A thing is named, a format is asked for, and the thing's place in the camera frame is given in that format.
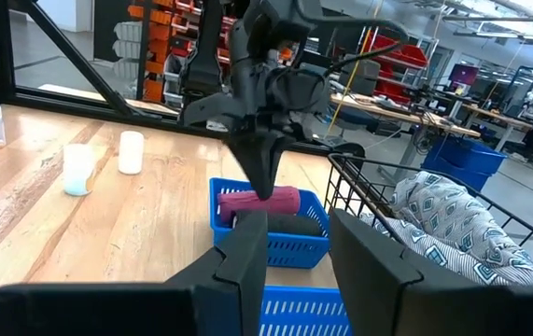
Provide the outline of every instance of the computer monitor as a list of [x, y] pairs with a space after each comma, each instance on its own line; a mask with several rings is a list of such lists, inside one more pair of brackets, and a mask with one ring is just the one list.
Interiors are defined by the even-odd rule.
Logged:
[[456, 64], [453, 67], [451, 76], [449, 76], [449, 80], [465, 85], [473, 85], [476, 76], [478, 76], [478, 70], [480, 69], [475, 66]]

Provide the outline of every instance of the blue plastic basket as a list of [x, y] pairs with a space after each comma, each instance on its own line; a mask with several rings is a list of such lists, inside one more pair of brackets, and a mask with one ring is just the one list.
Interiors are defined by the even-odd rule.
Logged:
[[339, 289], [266, 286], [259, 336], [351, 335]]
[[[231, 232], [231, 225], [220, 220], [217, 196], [220, 193], [252, 190], [249, 182], [213, 177], [210, 179], [210, 227], [214, 244]], [[268, 265], [278, 267], [314, 268], [329, 252], [329, 217], [317, 196], [300, 189], [300, 211], [297, 216], [315, 219], [322, 229], [322, 237], [287, 233], [268, 233]]]
[[507, 157], [484, 144], [469, 139], [450, 137], [444, 141], [444, 145], [442, 142], [443, 139], [437, 141], [428, 153], [428, 157], [434, 158], [438, 153], [438, 156], [454, 166], [471, 172], [492, 175], [498, 171], [498, 167]]
[[441, 156], [437, 157], [435, 161], [433, 160], [433, 158], [426, 159], [424, 163], [422, 163], [422, 168], [426, 170], [445, 173], [467, 184], [476, 191], [481, 191], [484, 185], [486, 184], [488, 177], [490, 177], [490, 175], [488, 174], [471, 172], [465, 168], [457, 167], [451, 162], [442, 158]]

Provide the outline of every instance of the concrete floor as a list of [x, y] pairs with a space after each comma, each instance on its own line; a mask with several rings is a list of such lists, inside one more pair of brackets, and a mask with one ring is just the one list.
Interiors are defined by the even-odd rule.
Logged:
[[[66, 60], [63, 54], [54, 46], [49, 38], [33, 22], [24, 18], [11, 20], [11, 37], [13, 40], [14, 62], [18, 85], [37, 88], [43, 84], [56, 84], [65, 87], [93, 91], [90, 83], [78, 70]], [[92, 35], [90, 33], [65, 33], [77, 49], [91, 60]], [[105, 80], [116, 90], [121, 91], [128, 80], [118, 78], [109, 67], [99, 63], [93, 64]], [[314, 133], [323, 134], [327, 125], [315, 119], [308, 120], [312, 124]], [[338, 127], [333, 127], [332, 134], [340, 133]], [[384, 139], [365, 130], [345, 131], [344, 138], [369, 147]], [[399, 139], [388, 139], [383, 144], [367, 150], [369, 159], [399, 163], [411, 136], [403, 134]], [[414, 166], [419, 167], [423, 156], [416, 156]], [[483, 189], [483, 194], [498, 203], [508, 211], [513, 212], [523, 221], [533, 225], [533, 169], [517, 161], [505, 160], [497, 174], [490, 177]], [[506, 218], [495, 209], [491, 210], [500, 223]], [[528, 234], [529, 230], [516, 223], [509, 224], [507, 232], [517, 242]], [[525, 245], [533, 256], [533, 237]]]

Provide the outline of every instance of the white patterned fabric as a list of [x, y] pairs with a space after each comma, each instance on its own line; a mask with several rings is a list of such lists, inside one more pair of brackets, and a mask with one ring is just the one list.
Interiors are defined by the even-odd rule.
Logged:
[[[389, 201], [393, 231], [418, 254], [483, 285], [533, 285], [533, 263], [467, 190], [420, 172], [399, 182]], [[388, 235], [371, 214], [361, 220]]]

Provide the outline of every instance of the pink towel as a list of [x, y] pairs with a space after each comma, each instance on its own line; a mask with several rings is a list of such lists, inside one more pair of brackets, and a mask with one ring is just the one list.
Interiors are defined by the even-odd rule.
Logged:
[[261, 201], [255, 191], [218, 195], [220, 219], [228, 223], [237, 210], [266, 210], [275, 214], [295, 215], [300, 211], [300, 191], [294, 187], [276, 187], [273, 196]]

